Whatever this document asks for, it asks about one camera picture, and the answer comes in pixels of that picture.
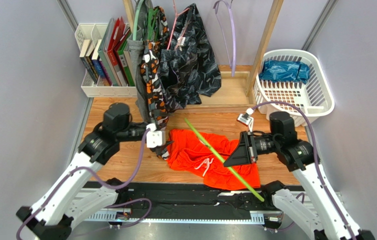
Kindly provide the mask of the lime green hanger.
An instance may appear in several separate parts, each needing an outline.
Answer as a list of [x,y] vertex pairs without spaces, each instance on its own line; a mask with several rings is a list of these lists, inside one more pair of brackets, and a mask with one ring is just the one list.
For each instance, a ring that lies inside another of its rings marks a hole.
[[[201,133],[190,123],[187,118],[184,118],[187,126],[192,130],[196,137],[211,151],[211,153],[222,163],[225,163],[224,158],[213,148],[213,146],[201,135]],[[227,169],[232,173],[237,180],[242,183],[246,189],[248,189],[260,202],[264,203],[265,199],[261,196],[238,172],[236,172],[231,166]]]

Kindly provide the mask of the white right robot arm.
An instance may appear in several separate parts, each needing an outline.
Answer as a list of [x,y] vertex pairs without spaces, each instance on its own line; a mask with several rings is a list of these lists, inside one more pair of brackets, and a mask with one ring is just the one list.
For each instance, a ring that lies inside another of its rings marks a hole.
[[328,186],[315,148],[298,139],[290,114],[273,112],[269,123],[270,133],[242,131],[238,146],[223,165],[226,168],[252,165],[261,155],[275,153],[302,185],[314,209],[296,199],[278,180],[261,187],[264,207],[283,211],[311,240],[373,240],[373,233],[354,221]]

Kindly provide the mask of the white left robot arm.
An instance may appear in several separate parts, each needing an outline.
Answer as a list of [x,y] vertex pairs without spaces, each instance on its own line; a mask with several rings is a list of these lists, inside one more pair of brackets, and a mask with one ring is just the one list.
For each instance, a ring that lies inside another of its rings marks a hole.
[[[26,228],[40,240],[65,240],[89,216],[113,206],[139,172],[145,148],[161,154],[167,147],[168,116],[166,108],[154,107],[147,121],[134,122],[126,103],[111,104],[103,113],[102,121],[85,136],[54,185],[37,202],[18,209],[16,216],[21,225],[16,239],[21,239]],[[102,180],[98,171],[119,152],[121,143],[126,142],[141,143],[131,176],[124,182]]]

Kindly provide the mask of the dark leaf-pattern shorts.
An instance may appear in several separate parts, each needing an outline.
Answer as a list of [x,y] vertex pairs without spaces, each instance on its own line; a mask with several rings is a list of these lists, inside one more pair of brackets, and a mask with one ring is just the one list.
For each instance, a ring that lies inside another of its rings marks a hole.
[[159,78],[166,108],[172,113],[200,105],[200,96],[211,97],[222,86],[222,75],[197,5],[176,21],[170,49],[160,52]]

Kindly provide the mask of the orange camouflage shorts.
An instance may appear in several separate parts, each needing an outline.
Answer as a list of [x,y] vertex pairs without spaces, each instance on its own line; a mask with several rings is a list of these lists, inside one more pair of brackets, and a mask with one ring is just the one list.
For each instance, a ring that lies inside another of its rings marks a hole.
[[154,118],[157,120],[156,127],[161,130],[165,130],[169,121],[168,110],[165,100],[165,88],[159,77],[160,63],[161,63],[161,51],[164,50],[169,41],[170,31],[165,15],[165,11],[162,7],[157,6],[159,12],[157,13],[157,30],[156,30],[156,40],[150,41],[149,49],[153,52],[155,59],[152,59],[148,64],[152,67],[151,80],[148,81],[147,85],[151,87],[151,95],[149,95],[148,103],[151,104],[150,109],[154,111]]

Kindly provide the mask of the pink hanger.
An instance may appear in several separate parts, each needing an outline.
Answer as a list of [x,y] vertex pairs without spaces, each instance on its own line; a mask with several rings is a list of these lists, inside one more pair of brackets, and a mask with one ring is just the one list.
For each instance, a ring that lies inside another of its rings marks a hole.
[[186,7],[183,11],[178,12],[176,0],[172,0],[172,4],[173,4],[173,10],[174,10],[174,21],[173,21],[171,32],[170,32],[170,35],[169,35],[168,45],[166,47],[167,50],[169,50],[170,47],[171,47],[172,39],[173,39],[173,36],[174,36],[175,27],[176,27],[178,17],[189,10],[189,8]]

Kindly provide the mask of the wooden clothes rack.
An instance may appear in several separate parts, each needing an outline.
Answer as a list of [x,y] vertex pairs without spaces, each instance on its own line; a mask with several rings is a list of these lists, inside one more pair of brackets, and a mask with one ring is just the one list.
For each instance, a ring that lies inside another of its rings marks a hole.
[[202,104],[189,105],[184,109],[178,110],[178,114],[235,113],[253,106],[255,96],[253,87],[258,73],[262,70],[262,60],[267,51],[283,3],[282,0],[274,0],[272,2],[253,65],[237,66],[234,76],[232,76],[228,66],[220,65],[222,86],[216,95],[210,98],[202,96]]

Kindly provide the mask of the white laundry basket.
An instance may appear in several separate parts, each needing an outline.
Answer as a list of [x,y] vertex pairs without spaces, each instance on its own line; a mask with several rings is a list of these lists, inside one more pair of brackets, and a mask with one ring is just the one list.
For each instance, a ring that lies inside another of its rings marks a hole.
[[335,108],[334,97],[318,58],[312,53],[299,49],[278,49],[268,51],[263,61],[300,61],[310,69],[306,84],[299,82],[276,82],[256,78],[253,96],[256,104],[280,101],[296,106],[312,123],[329,115]]

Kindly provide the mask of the blue patterned garment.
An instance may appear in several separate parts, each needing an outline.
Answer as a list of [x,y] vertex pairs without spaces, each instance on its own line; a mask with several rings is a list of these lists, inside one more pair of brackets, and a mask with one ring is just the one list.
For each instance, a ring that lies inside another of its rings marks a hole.
[[310,79],[310,67],[301,61],[266,60],[259,79],[273,83],[303,83]]

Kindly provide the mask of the green folder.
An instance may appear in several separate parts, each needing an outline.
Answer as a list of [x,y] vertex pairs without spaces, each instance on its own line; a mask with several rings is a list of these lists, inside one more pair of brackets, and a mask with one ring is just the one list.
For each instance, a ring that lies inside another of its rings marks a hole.
[[119,56],[120,64],[121,64],[122,70],[124,72],[124,76],[125,76],[127,85],[129,87],[134,87],[135,83],[134,83],[133,76],[132,76],[126,55],[125,55],[125,49],[128,46],[128,38],[129,38],[130,33],[131,32],[128,31],[123,36],[123,38],[121,39],[121,41],[119,43],[119,47],[117,49],[117,53],[118,53],[118,56]]

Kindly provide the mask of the blue book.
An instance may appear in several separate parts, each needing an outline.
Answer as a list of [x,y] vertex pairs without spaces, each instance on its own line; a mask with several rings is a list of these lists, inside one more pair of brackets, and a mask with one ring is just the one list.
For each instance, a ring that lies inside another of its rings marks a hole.
[[102,79],[102,80],[107,80],[107,76],[106,76],[106,72],[105,72],[105,69],[101,63],[101,59],[100,59],[100,56],[99,56],[99,49],[100,49],[100,44],[101,44],[101,39],[97,40],[96,42],[96,45],[94,47],[94,50],[92,52],[92,56],[91,56],[91,61],[95,67],[95,70],[97,72],[97,74],[99,75],[99,77]]

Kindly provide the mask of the red folder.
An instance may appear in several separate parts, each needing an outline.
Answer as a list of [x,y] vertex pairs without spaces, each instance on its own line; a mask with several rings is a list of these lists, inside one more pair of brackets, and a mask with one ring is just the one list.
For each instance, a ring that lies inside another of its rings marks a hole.
[[122,17],[117,19],[112,19],[111,27],[109,28],[107,34],[107,56],[110,60],[110,68],[112,71],[112,75],[115,79],[114,86],[119,87],[127,87],[128,84],[126,83],[125,77],[121,70],[120,62],[118,60],[118,54],[116,53],[116,48],[119,45],[121,38],[124,36],[126,24]]

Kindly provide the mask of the dark navy book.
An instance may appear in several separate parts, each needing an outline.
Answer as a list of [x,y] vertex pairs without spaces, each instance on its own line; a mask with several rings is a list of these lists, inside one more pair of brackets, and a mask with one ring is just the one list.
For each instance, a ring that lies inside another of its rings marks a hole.
[[91,60],[91,52],[92,52],[91,47],[92,47],[91,40],[90,39],[84,39],[83,42],[82,42],[82,45],[80,47],[79,58],[82,61],[82,63],[84,64],[84,66],[85,66],[88,74],[92,78],[94,84],[97,84],[99,76],[98,76],[97,71],[94,67],[94,64]]

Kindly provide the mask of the white file organizer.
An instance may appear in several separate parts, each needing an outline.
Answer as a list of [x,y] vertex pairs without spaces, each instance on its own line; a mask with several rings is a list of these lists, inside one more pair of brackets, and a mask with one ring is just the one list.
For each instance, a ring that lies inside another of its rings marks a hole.
[[79,48],[79,59],[85,68],[81,89],[88,98],[135,98],[134,86],[125,82],[121,73],[111,68],[106,48],[101,48],[108,25],[106,23],[82,23],[74,33]]

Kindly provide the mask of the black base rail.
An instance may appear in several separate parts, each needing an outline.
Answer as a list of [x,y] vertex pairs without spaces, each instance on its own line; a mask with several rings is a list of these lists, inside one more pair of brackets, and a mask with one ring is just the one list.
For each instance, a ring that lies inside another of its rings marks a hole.
[[271,202],[259,201],[250,191],[230,192],[203,184],[132,182],[118,191],[115,204],[124,204],[130,217],[158,220],[250,220],[251,214],[277,214]]

